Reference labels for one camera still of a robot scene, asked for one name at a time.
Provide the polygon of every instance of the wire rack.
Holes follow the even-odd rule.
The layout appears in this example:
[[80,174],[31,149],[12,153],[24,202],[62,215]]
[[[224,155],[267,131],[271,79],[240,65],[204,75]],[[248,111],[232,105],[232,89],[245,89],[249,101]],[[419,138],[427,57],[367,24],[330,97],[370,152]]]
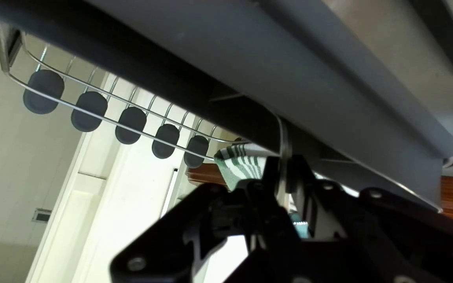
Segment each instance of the wire rack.
[[[219,127],[216,127],[215,123],[202,119],[202,117],[197,117],[196,114],[186,111],[185,108],[180,108],[174,103],[169,103],[168,100],[155,95],[155,94],[150,94],[152,97],[149,98],[149,103],[147,105],[141,105],[136,101],[136,94],[141,90],[136,84],[130,84],[130,90],[128,90],[128,97],[124,97],[122,94],[116,92],[116,86],[117,83],[124,83],[127,84],[128,81],[97,67],[97,65],[91,65],[89,67],[89,72],[87,75],[81,76],[81,75],[76,75],[73,73],[72,70],[75,68],[75,64],[78,64],[78,61],[81,61],[80,57],[64,51],[64,50],[59,50],[56,48],[54,45],[50,45],[46,42],[42,42],[35,37],[32,37],[31,34],[26,34],[26,32],[20,32],[18,34],[20,39],[18,39],[18,51],[17,51],[17,56],[24,56],[24,59],[29,59],[31,64],[34,65],[32,68],[29,68],[29,72],[26,75],[21,75],[21,73],[13,73],[13,64],[17,64],[18,59],[10,59],[10,62],[6,62],[7,64],[7,68],[2,67],[4,73],[12,79],[15,81],[17,84],[20,84],[23,87],[23,90],[31,90],[32,94],[39,95],[39,97],[43,97],[50,101],[54,101],[56,105],[62,105],[62,106],[67,106],[73,111],[78,111],[78,112],[83,112],[83,114],[87,114],[91,117],[95,117],[98,119],[100,122],[108,122],[108,123],[113,123],[114,127],[117,128],[124,128],[127,131],[131,131],[138,136],[144,136],[144,138],[150,138],[153,139],[153,142],[160,142],[160,144],[164,144],[164,145],[171,145],[174,149],[179,149],[179,150],[183,150],[185,155],[188,156],[194,156],[197,160],[212,160],[213,158],[213,152],[212,153],[207,153],[207,150],[196,150],[193,149],[193,145],[190,145],[190,139],[193,139],[194,136],[202,136],[202,139],[207,142],[205,145],[208,147],[210,142],[215,142],[213,145],[215,147],[224,147],[224,145],[229,145],[229,144],[234,144],[232,139],[224,139],[221,136],[218,136],[221,131],[226,131]],[[34,43],[34,48],[31,48],[28,45],[28,40],[32,40],[32,42],[40,42],[37,43],[39,46],[35,48],[35,43]],[[50,54],[50,48],[51,50],[59,50],[61,51],[61,57],[65,57],[65,65],[59,67],[59,65],[54,65],[51,61],[48,61],[48,54]],[[45,90],[40,90],[37,89],[32,83],[31,83],[31,75],[39,72],[39,70],[50,70],[50,72],[54,72],[56,75],[61,76],[61,79],[64,83],[73,83],[76,87],[83,87],[83,90],[78,90],[76,92],[76,97],[54,97],[53,94],[50,92],[45,92]],[[102,73],[103,76],[103,84],[95,84],[92,83],[92,78],[95,73]],[[78,106],[75,101],[72,101],[73,98],[76,100],[83,92],[86,90],[94,90],[97,94],[100,94],[102,97],[105,97],[106,103],[111,103],[113,100],[117,100],[120,103],[125,103],[125,108],[128,106],[133,106],[133,108],[138,108],[141,109],[144,114],[146,114],[146,119],[149,119],[150,116],[155,116],[158,119],[161,119],[161,125],[163,123],[172,123],[175,125],[175,128],[180,131],[182,128],[185,130],[190,130],[191,133],[191,138],[188,141],[182,141],[182,138],[177,138],[175,142],[171,142],[164,138],[158,138],[155,136],[157,131],[150,130],[150,128],[146,128],[142,125],[141,130],[138,128],[133,128],[130,125],[125,125],[119,120],[120,117],[120,112],[109,112],[109,114],[103,114],[103,112],[94,112],[84,106]],[[166,109],[163,112],[160,112],[158,109],[153,109],[153,101],[155,100],[163,100],[163,103],[166,103]],[[180,111],[180,117],[175,117],[175,116],[171,116],[169,112],[171,111]],[[201,125],[202,123],[208,123],[208,130],[204,130]]]

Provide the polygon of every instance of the metal rack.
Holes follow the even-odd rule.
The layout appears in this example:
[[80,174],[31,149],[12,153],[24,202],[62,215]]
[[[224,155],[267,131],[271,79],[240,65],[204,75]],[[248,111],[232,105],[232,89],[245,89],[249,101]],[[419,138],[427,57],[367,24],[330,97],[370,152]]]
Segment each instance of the metal rack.
[[[149,116],[155,116],[155,117],[160,117],[160,119],[161,119],[161,125],[163,125],[163,123],[172,123],[172,125],[175,125],[175,128],[179,128],[179,131],[180,131],[182,128],[186,128],[186,130],[190,130],[190,133],[191,133],[190,138],[193,138],[193,136],[196,136],[196,134],[205,138],[205,139],[207,139],[207,147],[208,147],[210,142],[216,142],[218,147],[224,147],[224,145],[234,142],[234,141],[231,141],[231,139],[219,138],[219,136],[218,136],[218,131],[219,131],[219,130],[218,130],[218,127],[216,127],[215,123],[212,123],[212,122],[208,122],[208,123],[212,125],[212,130],[202,130],[202,128],[201,128],[201,123],[205,123],[205,122],[207,122],[207,120],[202,119],[202,117],[197,117],[197,116],[196,116],[196,119],[194,119],[194,122],[193,122],[191,125],[186,123],[185,119],[190,116],[190,114],[188,114],[190,111],[185,109],[185,108],[180,108],[180,106],[177,106],[177,105],[174,105],[174,103],[171,103],[171,101],[168,101],[168,100],[164,100],[164,98],[161,98],[161,97],[158,97],[158,95],[155,95],[155,94],[152,94],[150,101],[149,101],[147,105],[136,103],[136,100],[133,98],[133,95],[139,90],[139,87],[138,87],[136,84],[131,84],[131,83],[130,83],[130,84],[131,84],[130,97],[128,97],[128,98],[127,98],[127,97],[122,97],[120,94],[116,94],[116,92],[114,92],[114,87],[116,87],[116,84],[117,84],[119,79],[120,79],[119,76],[116,76],[116,75],[113,75],[113,73],[109,73],[109,72],[106,72],[106,70],[103,70],[103,68],[100,68],[100,67],[97,67],[97,65],[92,65],[91,70],[89,70],[87,78],[84,79],[84,78],[76,76],[76,75],[73,75],[73,73],[70,72],[70,70],[73,68],[76,59],[78,59],[76,56],[67,53],[67,56],[68,56],[67,64],[65,64],[64,68],[61,68],[61,67],[53,65],[51,62],[48,62],[48,61],[45,59],[46,54],[48,54],[48,48],[50,48],[50,45],[48,45],[46,42],[42,42],[43,45],[42,45],[42,48],[39,50],[39,54],[35,54],[35,51],[29,50],[29,46],[26,45],[26,40],[28,40],[29,37],[32,37],[31,34],[15,31],[13,35],[15,35],[13,45],[10,46],[10,48],[12,48],[10,53],[12,53],[13,57],[10,57],[10,56],[4,51],[4,46],[1,45],[1,40],[0,40],[1,68],[2,68],[2,72],[4,72],[13,83],[20,84],[20,86],[21,86],[23,89],[26,89],[26,90],[31,90],[32,94],[37,94],[39,97],[45,97],[45,98],[48,98],[48,100],[51,100],[51,101],[56,101],[56,103],[62,105],[62,106],[67,106],[67,108],[70,108],[70,109],[76,109],[76,111],[80,111],[80,112],[84,112],[84,114],[87,114],[87,116],[91,116],[91,117],[100,119],[100,122],[108,122],[108,123],[113,123],[114,127],[119,127],[119,128],[128,130],[128,131],[131,131],[131,133],[136,133],[136,134],[150,138],[150,139],[153,139],[153,141],[157,141],[157,142],[161,142],[161,144],[164,144],[164,145],[175,147],[175,149],[183,150],[183,152],[186,152],[186,153],[190,153],[190,155],[193,155],[193,156],[199,156],[199,158],[204,158],[204,160],[212,160],[212,153],[207,153],[207,152],[205,152],[205,153],[202,153],[202,152],[194,152],[194,150],[188,149],[186,144],[179,142],[180,138],[177,138],[175,144],[174,144],[174,142],[169,142],[169,141],[166,141],[166,139],[163,139],[163,138],[155,136],[155,133],[152,133],[152,131],[149,131],[149,130],[146,130],[146,128],[142,128],[142,130],[131,128],[131,127],[128,127],[128,125],[125,125],[125,123],[120,123],[114,116],[98,114],[98,112],[89,111],[89,109],[86,109],[86,108],[81,108],[81,106],[75,105],[73,101],[70,101],[70,98],[65,100],[65,98],[62,98],[62,97],[53,97],[53,95],[48,94],[48,92],[43,92],[43,90],[35,89],[31,83],[24,81],[24,78],[21,78],[21,75],[18,76],[18,75],[15,75],[15,73],[12,72],[12,70],[13,70],[13,64],[15,64],[15,56],[26,56],[26,59],[31,59],[31,61],[35,64],[34,72],[37,72],[37,70],[40,70],[40,68],[51,70],[51,72],[54,72],[56,75],[59,75],[59,76],[61,76],[64,81],[67,81],[67,83],[78,84],[78,86],[84,87],[84,90],[95,90],[95,92],[98,92],[100,95],[105,97],[106,101],[117,100],[117,101],[125,103],[125,108],[127,108],[127,106],[135,106],[135,108],[141,109],[141,111],[146,114],[146,119],[149,119]],[[97,86],[97,84],[92,83],[92,76],[94,76],[97,72],[105,73],[103,76],[113,75],[113,79],[111,79],[108,89],[103,89],[102,86]],[[152,101],[153,101],[155,98],[160,98],[160,100],[163,100],[164,103],[168,103],[164,112],[158,112],[158,111],[155,111],[155,109],[152,108],[152,105],[153,105]],[[182,109],[180,119],[175,119],[175,117],[171,117],[171,116],[169,116],[169,109],[171,109],[171,108],[179,108],[179,109]]]

